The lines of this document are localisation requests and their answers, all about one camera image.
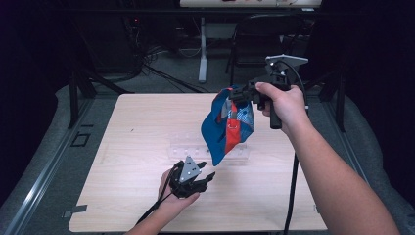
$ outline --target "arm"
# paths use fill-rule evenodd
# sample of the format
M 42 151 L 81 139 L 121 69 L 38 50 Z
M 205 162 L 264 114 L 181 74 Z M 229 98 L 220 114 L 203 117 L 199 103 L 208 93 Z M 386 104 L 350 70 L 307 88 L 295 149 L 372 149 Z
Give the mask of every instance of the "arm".
M 311 194 L 333 234 L 399 234 L 375 192 L 330 147 L 312 126 L 302 98 L 293 86 L 283 92 L 267 83 L 256 89 L 270 97 L 298 155 Z M 269 108 L 263 112 L 269 116 Z
M 167 180 L 167 176 L 170 170 L 166 171 L 161 178 L 161 184 L 159 188 L 159 194 L 162 191 L 162 187 Z M 163 197 L 166 197 L 171 193 L 170 187 L 165 188 Z M 199 198 L 199 193 L 195 193 L 188 198 L 179 199 L 174 194 L 167 197 L 153 213 L 151 213 L 146 219 L 135 225 L 129 230 L 126 235 L 145 234 L 152 235 L 158 234 L 166 225 L 168 225 L 174 218 L 176 218 L 185 208 L 190 206 Z

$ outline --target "right hand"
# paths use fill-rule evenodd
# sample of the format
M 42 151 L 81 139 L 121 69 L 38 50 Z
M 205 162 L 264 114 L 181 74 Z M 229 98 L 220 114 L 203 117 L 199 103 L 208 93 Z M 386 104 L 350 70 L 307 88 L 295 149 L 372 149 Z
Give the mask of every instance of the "right hand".
M 305 111 L 302 92 L 297 86 L 292 85 L 291 90 L 282 91 L 269 83 L 257 82 L 255 88 L 258 92 L 271 98 L 275 113 L 282 121 L 282 131 L 287 135 L 290 135 L 290 130 L 297 125 L 310 123 Z M 268 117 L 269 107 L 269 103 L 265 104 L 265 110 L 262 111 Z

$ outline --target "table top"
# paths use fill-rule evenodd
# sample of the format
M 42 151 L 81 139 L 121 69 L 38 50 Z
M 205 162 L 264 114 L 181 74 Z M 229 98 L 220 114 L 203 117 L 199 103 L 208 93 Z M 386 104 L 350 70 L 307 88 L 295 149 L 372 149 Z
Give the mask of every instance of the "table top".
M 180 7 L 194 8 L 319 8 L 321 0 L 180 0 Z
M 200 133 L 215 94 L 125 94 L 118 98 L 72 215 L 72 232 L 124 232 L 156 201 L 163 172 L 190 154 L 216 172 L 205 193 L 165 232 L 284 229 L 294 150 L 254 107 L 255 131 L 218 166 Z M 290 229 L 326 229 L 299 168 Z

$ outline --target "chair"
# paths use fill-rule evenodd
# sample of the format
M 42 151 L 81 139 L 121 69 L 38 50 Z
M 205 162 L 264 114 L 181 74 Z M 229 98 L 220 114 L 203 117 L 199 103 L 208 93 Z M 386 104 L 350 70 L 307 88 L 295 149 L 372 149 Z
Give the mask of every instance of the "chair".
M 293 15 L 252 15 L 242 19 L 235 27 L 226 66 L 226 73 L 230 69 L 230 85 L 234 82 L 234 67 L 265 67 L 266 56 L 290 55 L 302 27 L 303 20 Z M 284 36 L 291 39 L 284 41 Z

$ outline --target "hand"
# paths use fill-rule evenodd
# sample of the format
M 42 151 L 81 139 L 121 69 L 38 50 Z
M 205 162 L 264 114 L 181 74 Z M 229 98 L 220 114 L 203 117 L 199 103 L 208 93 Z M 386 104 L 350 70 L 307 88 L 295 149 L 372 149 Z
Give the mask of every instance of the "hand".
M 290 135 L 290 130 L 296 125 L 310 123 L 307 113 L 305 112 L 305 104 L 301 90 L 295 86 L 291 86 L 291 90 L 282 91 L 275 86 L 258 82 L 255 85 L 258 92 L 271 98 L 274 104 L 275 113 L 282 121 L 282 130 Z M 265 110 L 262 113 L 269 117 L 269 103 L 265 104 Z
M 166 171 L 161 178 L 161 184 L 159 187 L 159 196 L 161 195 L 162 188 L 164 187 L 164 183 L 168 184 L 168 174 L 170 173 L 170 169 Z M 155 212 L 162 212 L 164 215 L 168 216 L 169 220 L 173 220 L 176 218 L 185 208 L 189 207 L 193 204 L 200 196 L 200 193 L 195 193 L 189 196 L 188 198 L 179 199 L 174 194 L 171 194 L 171 189 L 169 185 L 165 188 L 165 192 L 162 195 L 162 198 L 165 198 L 169 195 L 159 206 Z

